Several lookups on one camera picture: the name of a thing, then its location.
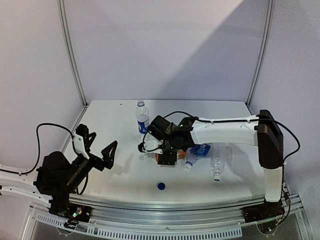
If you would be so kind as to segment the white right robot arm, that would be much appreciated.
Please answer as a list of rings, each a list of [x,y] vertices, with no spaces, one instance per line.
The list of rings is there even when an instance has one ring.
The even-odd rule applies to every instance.
[[[208,119],[187,115],[179,124],[158,115],[150,123],[141,152],[159,155],[158,164],[173,165],[179,150],[186,151],[207,143],[246,144],[258,148],[258,161],[264,171],[265,202],[259,206],[262,218],[269,218],[278,210],[282,195],[284,136],[268,110],[258,115],[240,118]]]

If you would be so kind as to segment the blue Pepsi bottle cap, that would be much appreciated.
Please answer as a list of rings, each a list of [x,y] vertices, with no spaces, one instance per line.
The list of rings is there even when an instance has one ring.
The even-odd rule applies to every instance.
[[[157,183],[157,188],[158,188],[160,191],[163,191],[163,190],[166,189],[166,185],[165,185],[165,183],[163,183],[163,182],[158,182],[158,183]]]

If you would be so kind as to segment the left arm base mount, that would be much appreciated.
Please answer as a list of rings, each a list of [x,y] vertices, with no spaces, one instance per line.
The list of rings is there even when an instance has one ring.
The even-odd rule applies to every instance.
[[[91,206],[71,203],[69,194],[54,195],[48,201],[50,207],[48,212],[52,215],[66,218],[63,226],[67,229],[75,230],[80,222],[88,223],[91,218],[93,208]]]

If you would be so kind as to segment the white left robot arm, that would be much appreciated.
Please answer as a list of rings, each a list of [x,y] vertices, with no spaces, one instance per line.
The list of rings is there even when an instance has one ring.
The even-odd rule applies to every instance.
[[[103,171],[114,165],[118,142],[107,145],[99,156],[91,153],[91,145],[97,134],[80,125],[71,135],[73,161],[67,160],[61,151],[53,151],[43,159],[37,158],[31,169],[1,165],[0,187],[17,190],[28,198],[43,201],[49,196],[49,213],[70,217],[78,205],[69,201],[71,194],[79,194],[80,184],[87,185],[92,169]]]

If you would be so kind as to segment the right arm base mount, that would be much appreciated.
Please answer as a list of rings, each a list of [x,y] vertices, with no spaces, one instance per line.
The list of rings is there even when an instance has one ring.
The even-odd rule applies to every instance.
[[[263,201],[261,204],[246,206],[241,209],[244,222],[256,222],[258,231],[265,235],[272,235],[284,223],[291,211],[291,200],[288,193],[282,189],[278,202]]]

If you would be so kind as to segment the Pepsi bottle blue label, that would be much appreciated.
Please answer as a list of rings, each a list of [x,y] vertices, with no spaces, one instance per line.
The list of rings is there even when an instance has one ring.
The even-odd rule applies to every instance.
[[[150,111],[143,100],[138,100],[135,108],[139,138],[142,140],[148,132],[150,124]]]

